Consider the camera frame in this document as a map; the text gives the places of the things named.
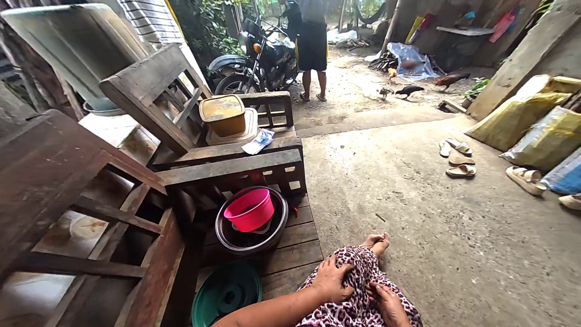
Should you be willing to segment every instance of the hammock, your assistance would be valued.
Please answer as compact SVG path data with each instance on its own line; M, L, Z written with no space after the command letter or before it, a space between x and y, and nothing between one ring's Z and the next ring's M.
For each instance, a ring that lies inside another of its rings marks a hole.
M381 6L379 7L379 9L377 10L377 12L375 12L373 14L373 16L369 17L369 18L363 18L361 15L361 12L359 11L359 6L356 4L357 1L353 1L353 9L355 9L355 13L357 14L357 18L359 18L359 20L361 20L364 24L373 24L375 22L377 22L377 20L379 19L379 17L381 16L381 14L383 14L383 11L385 10L385 1L381 4Z

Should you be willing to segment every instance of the hand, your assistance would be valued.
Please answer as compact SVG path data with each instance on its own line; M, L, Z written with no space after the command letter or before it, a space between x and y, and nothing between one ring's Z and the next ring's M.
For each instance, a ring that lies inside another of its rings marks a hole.
M411 326L401 299L389 287L371 282L367 285L367 295L370 302L376 305L388 327Z
M345 274L353 269L353 265L345 264L336 267L337 257L332 255L319 264L317 276L311 287L317 289L324 303L339 303L347 300L354 292L350 286L343 288L342 281Z

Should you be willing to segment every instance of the motorcycle fender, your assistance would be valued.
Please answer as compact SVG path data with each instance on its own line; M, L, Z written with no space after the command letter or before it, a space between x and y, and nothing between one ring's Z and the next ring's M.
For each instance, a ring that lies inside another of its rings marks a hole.
M224 66L229 66L229 65L234 65L234 64L246 66L249 68L252 68L254 66L254 63L252 61L250 61L250 59L248 59L245 56L222 55L222 56L219 56L218 58L214 59L210 63L210 65L208 66L208 70L211 72L215 72L216 70L219 70L220 68L222 68Z

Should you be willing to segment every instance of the black shorts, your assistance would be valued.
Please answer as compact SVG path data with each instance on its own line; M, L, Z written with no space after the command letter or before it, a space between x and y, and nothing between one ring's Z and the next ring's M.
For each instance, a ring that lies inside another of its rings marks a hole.
M296 41L299 70L327 69L327 26L322 23L305 22L301 25Z

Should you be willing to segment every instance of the yellow sack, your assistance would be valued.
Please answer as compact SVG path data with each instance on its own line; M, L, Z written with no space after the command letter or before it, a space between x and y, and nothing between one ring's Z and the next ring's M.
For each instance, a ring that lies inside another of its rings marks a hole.
M581 113L556 106L500 156L518 166L548 172L581 145Z
M525 135L532 124L578 90L581 90L581 80L578 79L546 74L533 76L516 95L465 134L506 151Z

